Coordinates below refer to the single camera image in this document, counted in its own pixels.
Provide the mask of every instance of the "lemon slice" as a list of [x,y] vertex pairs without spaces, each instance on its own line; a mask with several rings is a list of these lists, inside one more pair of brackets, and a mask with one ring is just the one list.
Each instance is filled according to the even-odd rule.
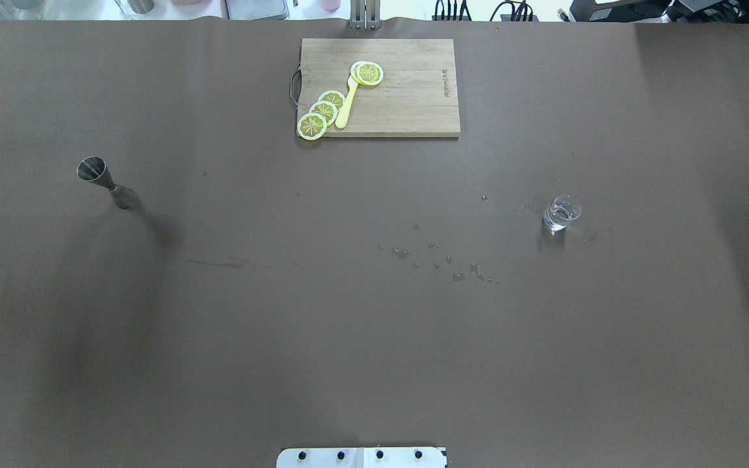
[[334,124],[334,121],[337,119],[337,106],[335,106],[333,103],[329,103],[329,101],[316,101],[313,106],[311,106],[311,109],[308,109],[308,112],[314,112],[318,113],[323,118],[325,118],[325,123],[329,125]]
[[350,72],[351,72],[352,77],[357,76],[357,67],[360,65],[363,65],[363,63],[369,63],[369,62],[366,62],[365,60],[360,60],[351,64]]
[[374,62],[363,62],[354,69],[358,83],[375,86],[383,81],[383,68]]
[[328,128],[328,122],[325,122],[324,116],[316,112],[309,112],[301,116],[300,121],[296,123],[296,132],[306,140],[316,140],[325,134]]
[[363,63],[368,63],[368,62],[366,62],[365,60],[360,60],[359,62],[354,62],[354,63],[352,63],[352,64],[351,64],[351,68],[350,68],[350,70],[348,71],[348,73],[349,73],[349,74],[351,74],[351,78],[352,78],[353,80],[355,80],[355,81],[357,82],[357,84],[364,84],[364,83],[363,83],[363,82],[362,82],[362,81],[360,80],[360,76],[359,76],[359,75],[357,74],[357,68],[358,68],[358,66],[360,66],[360,65],[363,65]]
[[320,98],[317,99],[317,101],[329,101],[329,103],[334,104],[337,109],[340,109],[345,101],[345,95],[342,92],[332,89],[330,91],[323,92],[320,95]]

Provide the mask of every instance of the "brown table surface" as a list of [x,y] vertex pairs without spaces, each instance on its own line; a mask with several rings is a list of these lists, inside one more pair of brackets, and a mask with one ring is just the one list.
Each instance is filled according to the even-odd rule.
[[[346,27],[0,21],[0,467],[749,467],[749,26]],[[294,136],[315,36],[454,38],[460,139]]]

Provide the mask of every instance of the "glass of water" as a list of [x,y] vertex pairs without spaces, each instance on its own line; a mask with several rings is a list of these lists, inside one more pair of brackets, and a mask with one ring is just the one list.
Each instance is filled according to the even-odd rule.
[[565,229],[583,213],[583,207],[575,195],[558,196],[550,207],[545,210],[542,222],[549,228],[551,234]]

